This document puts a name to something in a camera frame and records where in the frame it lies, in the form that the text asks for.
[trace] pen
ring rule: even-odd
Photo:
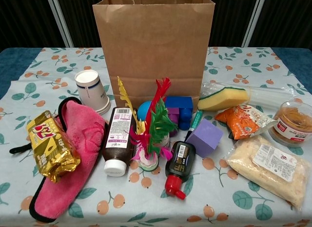
[[[197,110],[197,112],[195,114],[195,117],[194,117],[194,120],[192,122],[192,125],[189,128],[189,131],[187,131],[187,134],[186,134],[186,137],[185,137],[185,141],[190,136],[190,134],[193,132],[193,130],[195,130],[195,128],[199,125],[202,116],[203,116],[203,111],[202,110]]]

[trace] paper cup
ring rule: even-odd
[[[98,114],[104,114],[110,109],[111,102],[105,93],[97,71],[80,71],[75,75],[75,81],[84,105],[93,108]]]

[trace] yellow feather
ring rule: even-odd
[[[132,112],[132,115],[133,115],[133,117],[134,117],[134,119],[135,119],[135,121],[136,121],[136,133],[137,133],[137,134],[142,134],[142,133],[144,132],[144,130],[143,130],[143,128],[142,128],[142,122],[141,122],[141,121],[139,122],[139,121],[137,120],[137,113],[136,113],[136,111],[135,111],[135,110],[133,109],[133,107],[132,107],[132,103],[131,103],[131,101],[130,101],[130,99],[129,99],[129,97],[128,97],[128,94],[127,94],[127,92],[126,92],[126,89],[125,89],[125,87],[123,86],[123,83],[122,83],[122,81],[120,80],[119,76],[117,76],[117,78],[118,78],[118,86],[119,86],[120,99],[126,101],[125,106],[126,106],[126,107],[128,106],[128,107],[130,108],[131,112]]]

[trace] yellow sponge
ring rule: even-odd
[[[219,111],[242,104],[249,100],[247,91],[241,88],[225,87],[212,95],[200,98],[198,109]]]

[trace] pink towel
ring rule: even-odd
[[[104,136],[104,119],[93,109],[72,100],[61,106],[66,134],[80,154],[81,163],[58,183],[43,179],[31,204],[30,214],[41,222],[55,221],[75,200],[97,160]]]

